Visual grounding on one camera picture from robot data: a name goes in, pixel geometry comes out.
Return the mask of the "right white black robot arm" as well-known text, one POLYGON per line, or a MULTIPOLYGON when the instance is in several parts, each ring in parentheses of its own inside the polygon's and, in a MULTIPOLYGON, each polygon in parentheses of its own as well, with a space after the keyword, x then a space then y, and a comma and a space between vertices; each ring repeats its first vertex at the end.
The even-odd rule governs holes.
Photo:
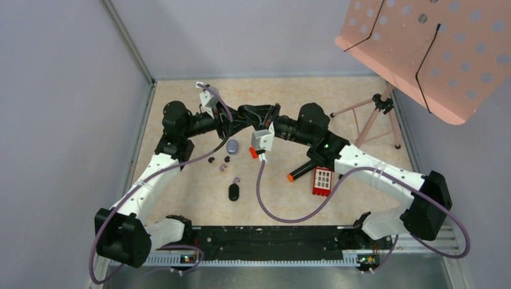
POLYGON ((315 102, 303 105, 297 119, 280 115, 278 104, 241 105, 237 116, 265 133, 264 139, 256 142, 258 150, 265 149, 273 138, 306 145, 307 156, 315 165, 357 178, 400 203, 398 208, 365 217, 353 232, 359 247, 369 248, 382 237, 403 233, 426 241, 436 239, 452 207, 441 173, 410 172, 363 152, 329 130, 330 118, 315 102))

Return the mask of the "black earbud charging case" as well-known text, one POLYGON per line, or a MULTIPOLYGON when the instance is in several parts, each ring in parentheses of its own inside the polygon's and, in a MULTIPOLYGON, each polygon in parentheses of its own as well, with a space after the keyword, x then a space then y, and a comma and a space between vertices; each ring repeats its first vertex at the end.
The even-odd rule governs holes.
POLYGON ((235 202, 239 199, 240 188, 237 184, 233 183, 228 188, 228 198, 230 201, 235 202))

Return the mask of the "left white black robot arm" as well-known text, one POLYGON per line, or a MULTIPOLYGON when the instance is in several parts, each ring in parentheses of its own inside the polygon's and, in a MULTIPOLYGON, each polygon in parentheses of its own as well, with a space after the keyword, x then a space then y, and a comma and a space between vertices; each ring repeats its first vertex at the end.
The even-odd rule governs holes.
POLYGON ((195 146, 191 137, 216 131, 225 143, 250 126, 240 110, 218 104, 212 114, 192 114, 181 101, 164 106, 162 124, 163 135, 143 174, 112 208, 101 208, 96 213, 92 256, 138 268, 150 252, 169 243, 179 249, 189 247, 193 232, 186 228, 185 220, 170 217, 146 226, 148 214, 172 178, 192 163, 190 156, 195 146))

